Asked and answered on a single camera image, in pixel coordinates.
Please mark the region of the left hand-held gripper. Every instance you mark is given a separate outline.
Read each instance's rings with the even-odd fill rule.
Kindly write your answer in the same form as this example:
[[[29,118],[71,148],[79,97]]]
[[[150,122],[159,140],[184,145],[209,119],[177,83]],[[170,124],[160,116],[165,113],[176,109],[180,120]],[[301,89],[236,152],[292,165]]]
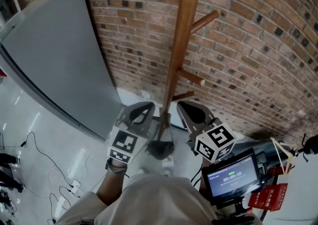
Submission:
[[[111,131],[107,149],[110,158],[131,163],[151,137],[149,129],[155,109],[153,102],[125,107]]]

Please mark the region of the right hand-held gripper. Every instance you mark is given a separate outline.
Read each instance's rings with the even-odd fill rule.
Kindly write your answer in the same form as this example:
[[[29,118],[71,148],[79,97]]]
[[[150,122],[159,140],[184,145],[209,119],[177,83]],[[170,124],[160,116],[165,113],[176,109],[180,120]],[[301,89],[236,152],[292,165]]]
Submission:
[[[215,117],[208,107],[193,101],[180,101],[177,113],[190,133],[187,144],[194,155],[199,154],[209,162],[215,162],[232,150],[234,131]]]

